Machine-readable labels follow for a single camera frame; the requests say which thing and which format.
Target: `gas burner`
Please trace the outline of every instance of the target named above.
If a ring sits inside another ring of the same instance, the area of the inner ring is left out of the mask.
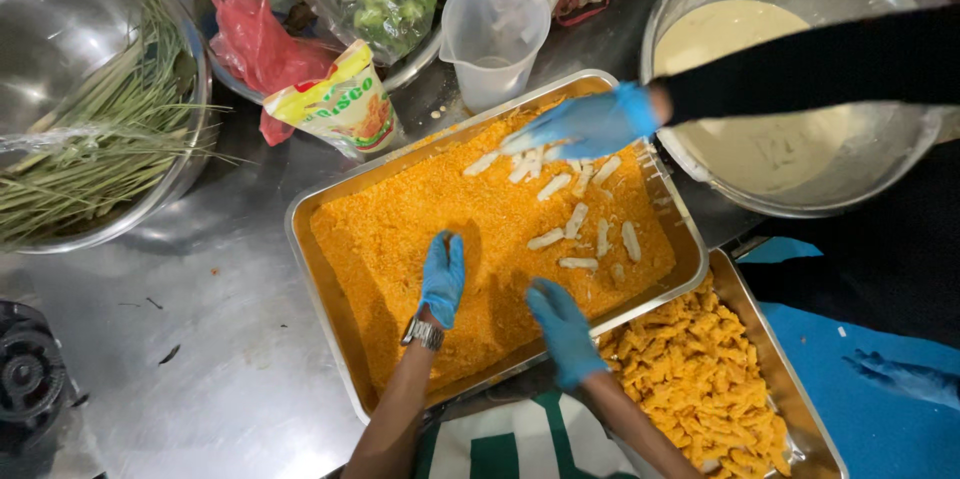
[[[0,301],[0,456],[21,453],[53,424],[66,371],[43,316]]]

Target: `stainless steel tray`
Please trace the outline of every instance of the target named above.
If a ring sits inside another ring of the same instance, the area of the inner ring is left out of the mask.
[[[710,252],[710,267],[713,269],[713,288],[720,302],[736,313],[747,328],[747,338],[756,346],[760,372],[771,389],[770,399],[786,421],[793,452],[790,458],[793,476],[847,479],[850,474],[846,464],[737,266],[722,250],[713,250]],[[777,472],[768,475],[781,476]]]
[[[286,215],[287,237],[303,269],[307,288],[313,296],[320,324],[340,369],[346,391],[361,420],[370,421],[370,414],[377,406],[378,396],[370,381],[367,358],[360,342],[354,312],[317,239],[310,231],[310,216],[325,202],[364,190],[409,166],[447,151],[453,143],[470,140],[515,109],[534,110],[561,96],[606,92],[617,83],[616,79],[600,70],[580,71],[454,126],[435,140],[415,144],[358,166],[345,173],[339,181],[307,190],[291,203]],[[663,163],[651,146],[645,145],[640,153],[644,163],[641,169],[646,180],[647,193],[656,207],[660,225],[674,249],[677,265],[650,289],[594,319],[590,330],[593,336],[649,312],[695,288],[707,274],[707,250],[704,242]],[[544,343],[537,339],[474,375],[431,391],[427,394],[426,404],[428,407],[433,406],[465,391],[491,385],[541,361],[544,355]]]

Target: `stainless steel bowl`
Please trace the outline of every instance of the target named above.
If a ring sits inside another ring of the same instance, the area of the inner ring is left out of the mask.
[[[190,16],[195,19],[200,27],[200,33],[203,36],[204,43],[217,35],[216,9],[210,0],[179,0],[180,4],[186,8]],[[396,62],[387,70],[387,75],[383,79],[383,88],[387,92],[393,92],[406,87],[407,84],[417,78],[425,68],[429,67],[437,55],[440,53],[440,12],[434,13],[434,23],[430,34],[403,59]],[[213,68],[213,75],[217,77],[220,83],[223,83],[233,92],[243,96],[254,104],[262,105],[263,99],[270,94],[254,91],[247,87],[247,84],[234,77],[226,68],[220,65],[216,55],[207,47],[210,53],[210,65]]]
[[[654,51],[666,30],[688,12],[718,1],[721,0],[657,0],[640,52],[640,79],[644,83],[653,78]],[[810,26],[870,18],[917,6],[914,0],[758,1],[780,6]],[[738,205],[767,215],[816,217],[840,213],[903,177],[936,141],[941,110],[894,103],[857,104],[851,120],[859,133],[844,142],[823,173],[797,188],[777,193],[740,190],[711,173],[670,129],[657,135],[684,170]]]
[[[162,2],[196,61],[197,78],[190,101],[209,103],[210,65],[200,35],[177,0]],[[140,0],[0,0],[0,101],[6,112],[0,122],[0,135],[24,133],[97,68],[123,51],[138,23],[140,8]],[[192,146],[216,141],[217,128],[211,123],[209,110],[195,111],[187,126],[187,141]],[[123,214],[96,229],[25,247],[20,252],[67,252],[113,239],[182,196],[205,163],[206,156],[180,156],[160,182]]]

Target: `yellow packet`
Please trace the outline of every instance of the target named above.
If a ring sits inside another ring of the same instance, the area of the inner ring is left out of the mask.
[[[373,153],[390,145],[400,125],[380,78],[373,54],[358,40],[333,63],[333,73],[271,94],[263,108],[282,120],[329,142],[344,153]]]

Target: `hand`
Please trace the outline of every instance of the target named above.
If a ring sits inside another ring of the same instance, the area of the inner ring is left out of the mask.
[[[878,387],[960,410],[960,376],[918,364],[887,361],[876,351],[867,355],[858,349],[853,359],[843,360]]]
[[[447,239],[450,239],[450,252],[447,252]],[[430,313],[439,324],[448,331],[453,328],[453,316],[460,307],[460,297],[464,294],[464,240],[455,233],[441,231],[430,242],[423,263],[423,286],[420,288],[420,302],[416,313],[420,314],[424,305],[430,305]]]
[[[557,385],[571,389],[597,370],[606,370],[591,339],[587,319],[573,297],[546,278],[534,278],[527,288],[527,306],[543,329],[550,357],[557,362]]]
[[[610,92],[572,98],[535,118],[500,144],[513,155],[546,143],[566,141],[546,151],[546,160],[600,158],[637,138],[651,136],[666,120],[666,94],[624,83]]]

